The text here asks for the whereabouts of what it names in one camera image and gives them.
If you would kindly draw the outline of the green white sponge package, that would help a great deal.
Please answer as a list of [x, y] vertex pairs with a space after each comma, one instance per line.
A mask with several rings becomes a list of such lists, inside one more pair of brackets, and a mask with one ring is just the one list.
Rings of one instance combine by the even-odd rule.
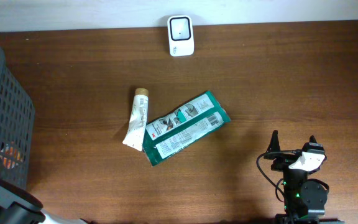
[[230, 121], [212, 92], [206, 91], [147, 124], [143, 150], [156, 166]]

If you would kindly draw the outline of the white tube brown cap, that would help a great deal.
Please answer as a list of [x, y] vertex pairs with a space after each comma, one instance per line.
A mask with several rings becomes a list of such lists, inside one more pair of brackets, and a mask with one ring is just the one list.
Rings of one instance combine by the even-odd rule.
[[129, 127], [122, 142], [124, 145], [136, 149], [137, 151], [143, 150], [142, 145], [147, 124], [148, 105], [149, 91], [145, 88], [137, 88], [132, 102]]

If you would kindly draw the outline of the orange tissue pack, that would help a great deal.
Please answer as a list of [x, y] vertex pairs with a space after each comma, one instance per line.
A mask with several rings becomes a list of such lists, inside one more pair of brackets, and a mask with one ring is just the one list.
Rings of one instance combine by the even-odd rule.
[[2, 165], [4, 168], [8, 170], [17, 167], [24, 162], [23, 153], [19, 149], [15, 148], [10, 144], [6, 144], [0, 150], [0, 153], [1, 153], [0, 159], [2, 160]]

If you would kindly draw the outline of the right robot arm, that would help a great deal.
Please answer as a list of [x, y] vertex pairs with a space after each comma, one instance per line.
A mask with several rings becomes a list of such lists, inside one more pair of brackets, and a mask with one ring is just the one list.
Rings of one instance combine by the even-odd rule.
[[[273, 182], [262, 170], [260, 159], [271, 160], [271, 170], [283, 177]], [[275, 195], [284, 203], [284, 214], [277, 214], [274, 223], [342, 223], [338, 219], [322, 219], [328, 201], [329, 185], [309, 176], [319, 171], [327, 159], [323, 145], [310, 136], [301, 149], [282, 150], [278, 131], [274, 130], [265, 153], [258, 156], [256, 165], [260, 173], [275, 187]]]

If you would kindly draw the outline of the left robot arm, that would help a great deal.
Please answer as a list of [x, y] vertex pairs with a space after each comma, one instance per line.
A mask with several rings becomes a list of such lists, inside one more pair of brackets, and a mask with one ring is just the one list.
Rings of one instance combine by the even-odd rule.
[[0, 224], [87, 224], [84, 219], [67, 219], [43, 209], [27, 191], [0, 179]]

